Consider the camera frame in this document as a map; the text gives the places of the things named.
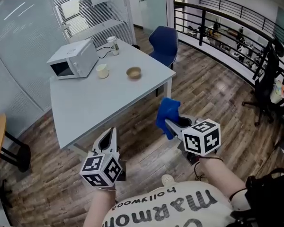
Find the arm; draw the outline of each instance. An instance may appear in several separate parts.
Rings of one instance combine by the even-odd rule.
[[[214,153],[206,157],[218,157]],[[200,158],[200,165],[209,183],[218,188],[225,196],[231,197],[237,191],[245,189],[244,182],[218,159]]]
[[[96,190],[83,227],[101,227],[105,215],[115,205],[115,191]]]

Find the microwave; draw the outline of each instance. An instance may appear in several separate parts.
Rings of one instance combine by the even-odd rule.
[[[91,39],[63,45],[47,61],[58,79],[85,78],[99,60]]]

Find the bowl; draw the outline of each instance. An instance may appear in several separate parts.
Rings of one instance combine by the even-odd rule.
[[[126,71],[126,74],[130,79],[139,79],[141,77],[141,68],[140,67],[131,67]]]

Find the white cup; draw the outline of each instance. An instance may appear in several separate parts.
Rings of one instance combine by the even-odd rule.
[[[115,36],[107,38],[108,45],[113,52],[113,55],[119,54],[119,46],[117,44],[117,38]]]
[[[97,71],[98,77],[102,79],[107,78],[109,75],[109,69],[108,69],[107,64],[98,65],[96,68],[96,71]]]

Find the blue cloth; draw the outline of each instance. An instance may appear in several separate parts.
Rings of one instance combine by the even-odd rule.
[[[178,52],[178,34],[173,28],[159,26],[150,35],[153,52],[149,55],[169,67],[174,63]]]
[[[158,110],[156,124],[159,128],[161,128],[164,131],[164,133],[166,134],[169,140],[172,140],[174,136],[166,127],[165,119],[178,122],[179,121],[178,108],[180,107],[180,105],[181,105],[180,102],[165,97],[162,99],[161,105]]]

